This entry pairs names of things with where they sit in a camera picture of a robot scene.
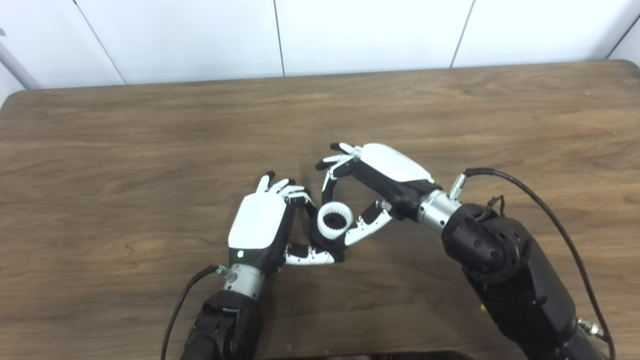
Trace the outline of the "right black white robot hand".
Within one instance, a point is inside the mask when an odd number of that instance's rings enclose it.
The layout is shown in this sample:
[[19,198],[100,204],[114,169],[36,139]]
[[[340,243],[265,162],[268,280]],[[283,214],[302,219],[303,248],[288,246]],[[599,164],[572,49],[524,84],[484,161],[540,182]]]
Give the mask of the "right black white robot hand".
[[420,223],[424,200],[432,193],[442,191],[420,164],[403,153],[380,143],[351,146],[332,143],[331,150],[338,155],[325,157],[315,170],[326,171],[322,186],[322,205],[333,203],[334,187],[340,178],[353,177],[381,196],[355,219],[349,221],[338,235],[317,228],[311,232],[314,244],[342,251],[379,231],[392,219]]

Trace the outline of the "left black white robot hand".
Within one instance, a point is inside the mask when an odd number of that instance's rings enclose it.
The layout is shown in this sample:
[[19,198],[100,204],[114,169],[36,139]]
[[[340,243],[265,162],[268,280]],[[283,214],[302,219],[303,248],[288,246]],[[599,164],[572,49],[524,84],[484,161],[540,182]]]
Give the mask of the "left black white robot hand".
[[305,186],[298,186],[292,178],[273,183],[274,178],[275,172],[267,171],[256,190],[242,199],[228,236],[230,265],[247,265],[269,277],[285,264],[344,262],[345,255],[339,251],[289,241],[297,209],[304,208],[313,220],[318,208]]

